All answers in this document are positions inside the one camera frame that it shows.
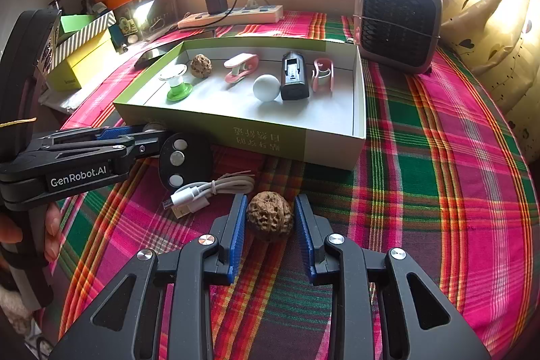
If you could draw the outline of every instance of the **pink clip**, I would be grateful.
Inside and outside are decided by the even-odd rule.
[[[312,71],[312,88],[317,92],[319,82],[325,84],[330,78],[330,91],[334,90],[334,62],[330,59],[316,59],[313,62],[315,71]]]
[[[258,65],[258,55],[247,53],[235,55],[230,60],[223,63],[223,66],[232,69],[232,72],[225,75],[225,81],[227,83],[238,83],[246,75],[255,71]]]

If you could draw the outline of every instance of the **checkered cloth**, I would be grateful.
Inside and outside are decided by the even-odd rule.
[[[290,11],[277,24],[223,27],[218,35],[345,41],[351,28],[350,18]],[[111,102],[139,74],[136,58],[112,74],[66,127],[121,124]],[[315,214],[360,246],[402,247],[501,358],[535,310],[540,286],[538,208],[515,139],[449,51],[438,50],[430,74],[408,76],[370,63],[364,78],[368,131],[355,171],[215,147],[215,175],[253,170],[257,192],[277,191],[288,201],[306,193]],[[63,202],[63,244],[51,265],[55,301],[42,316],[47,337],[62,337],[139,249],[181,247],[208,232],[232,200],[215,196],[209,207],[176,220],[163,212],[166,196],[157,160],[145,159],[127,181]],[[326,358],[331,290],[307,283],[294,236],[267,244],[248,233],[235,284],[213,288],[211,301],[216,359]],[[166,312],[160,358],[167,324]]]

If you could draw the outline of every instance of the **white ball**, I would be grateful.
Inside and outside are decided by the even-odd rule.
[[[280,81],[273,75],[261,75],[253,82],[253,95],[262,102],[274,101],[280,86]]]

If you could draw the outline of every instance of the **open box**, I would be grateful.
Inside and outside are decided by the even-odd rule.
[[[281,78],[289,51],[303,55],[309,75],[313,62],[334,62],[334,90],[325,88],[304,100],[261,102],[253,95],[263,74]],[[239,83],[224,78],[223,63],[240,53],[259,56],[257,70]],[[198,79],[188,69],[193,91],[184,100],[167,99],[169,85],[159,75],[170,64],[187,64],[197,54],[212,61],[212,73]],[[355,45],[291,37],[221,37],[184,41],[147,68],[114,105],[127,124],[158,122],[177,132],[196,132],[211,142],[304,162],[351,170],[366,139],[363,60]]]

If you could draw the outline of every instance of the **wooden power strip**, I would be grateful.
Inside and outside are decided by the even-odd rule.
[[[196,13],[178,22],[178,28],[205,26],[222,18],[225,13],[208,14]],[[283,5],[264,5],[257,8],[235,8],[229,16],[219,21],[216,26],[238,24],[274,24],[283,18]]]

